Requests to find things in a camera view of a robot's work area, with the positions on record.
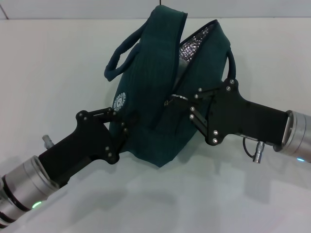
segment bag strap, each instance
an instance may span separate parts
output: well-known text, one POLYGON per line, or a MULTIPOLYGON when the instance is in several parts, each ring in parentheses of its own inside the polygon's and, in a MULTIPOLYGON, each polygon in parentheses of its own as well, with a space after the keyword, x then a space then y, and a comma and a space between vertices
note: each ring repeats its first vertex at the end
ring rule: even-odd
POLYGON ((108 81, 113 80, 115 77, 125 72, 126 69, 128 69, 128 67, 131 65, 135 56, 139 53, 140 44, 139 43, 136 44, 136 42, 140 39, 142 32, 144 31, 147 25, 147 22, 148 21, 146 21, 138 30, 136 30, 128 38, 126 38, 126 40, 124 40, 122 44, 120 44, 120 46, 113 53, 104 71, 104 75, 108 79, 108 81), (117 68, 121 54, 125 53, 132 47, 133 49, 130 51, 125 62, 120 67, 117 68))
POLYGON ((228 79, 235 79, 236 78, 236 69, 235 69, 235 61, 233 57, 233 53, 231 49, 227 52, 227 57, 229 61, 229 71, 228 71, 228 79))

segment white wall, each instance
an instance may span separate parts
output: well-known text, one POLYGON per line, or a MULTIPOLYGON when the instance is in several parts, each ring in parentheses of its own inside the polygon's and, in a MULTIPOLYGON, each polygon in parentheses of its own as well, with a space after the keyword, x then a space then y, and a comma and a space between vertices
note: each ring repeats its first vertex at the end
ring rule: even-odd
POLYGON ((0 19, 5 19, 5 15, 4 15, 4 13, 2 12, 1 9, 0 9, 0 19))
MULTIPOLYGON (((183 38, 209 21, 187 20, 183 38)), ((219 21, 242 96, 311 115, 311 18, 219 21)), ((0 175, 44 152, 42 135, 69 135, 80 110, 111 106, 119 78, 108 82, 104 68, 143 23, 0 22, 0 175)), ((198 133, 160 169, 130 153, 90 164, 3 233, 310 233, 310 178, 310 164, 270 146, 258 165, 242 138, 211 147, 198 133)))
POLYGON ((310 17, 308 0, 162 0, 189 17, 310 17))
MULTIPOLYGON (((9 19, 148 18, 159 3, 160 0, 1 1, 9 19)), ((311 2, 307 0, 161 0, 161 3, 187 12, 189 17, 311 17, 311 2)))
POLYGON ((159 0, 2 0, 9 19, 148 18, 159 0))

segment silver lining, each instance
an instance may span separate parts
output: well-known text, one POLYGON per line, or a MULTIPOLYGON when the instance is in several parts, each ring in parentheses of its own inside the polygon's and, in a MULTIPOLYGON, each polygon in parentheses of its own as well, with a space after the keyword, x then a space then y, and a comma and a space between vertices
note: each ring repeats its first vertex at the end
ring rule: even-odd
POLYGON ((188 64, 198 50, 204 37, 208 34, 210 28, 210 26, 204 28, 202 31, 194 35, 193 38, 189 39, 185 44, 183 44, 179 48, 179 58, 183 59, 188 64))

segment circular logo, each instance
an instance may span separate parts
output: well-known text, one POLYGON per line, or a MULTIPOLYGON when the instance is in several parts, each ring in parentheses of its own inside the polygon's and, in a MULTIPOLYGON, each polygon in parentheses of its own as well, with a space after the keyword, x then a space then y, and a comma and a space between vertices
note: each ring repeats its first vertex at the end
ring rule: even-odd
POLYGON ((117 111, 119 111, 122 107, 123 107, 123 105, 124 105, 124 103, 125 103, 125 99, 126 99, 126 94, 123 92, 123 93, 121 93, 121 94, 119 94, 117 97, 116 97, 116 99, 115 99, 115 101, 114 101, 114 103, 113 103, 113 109, 117 112, 117 111))

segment bag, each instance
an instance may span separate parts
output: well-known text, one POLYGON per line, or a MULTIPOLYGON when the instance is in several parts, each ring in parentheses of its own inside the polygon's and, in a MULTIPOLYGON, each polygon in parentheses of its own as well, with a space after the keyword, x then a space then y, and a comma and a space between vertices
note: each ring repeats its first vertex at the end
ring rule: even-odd
MULTIPOLYGON (((123 73, 113 103, 118 115, 127 122, 133 111, 139 113, 122 152, 158 167, 171 161, 197 130, 189 121, 189 110, 170 104, 170 96, 191 99, 199 88, 218 87, 227 57, 232 55, 216 20, 180 43, 186 18, 183 12, 157 6, 146 23, 116 49, 104 73, 109 81, 123 73), (124 64, 116 68, 120 55, 131 47, 124 64)), ((199 106, 201 114, 206 114, 208 103, 199 106)), ((109 131, 116 136, 121 128, 120 123, 111 123, 109 131)))

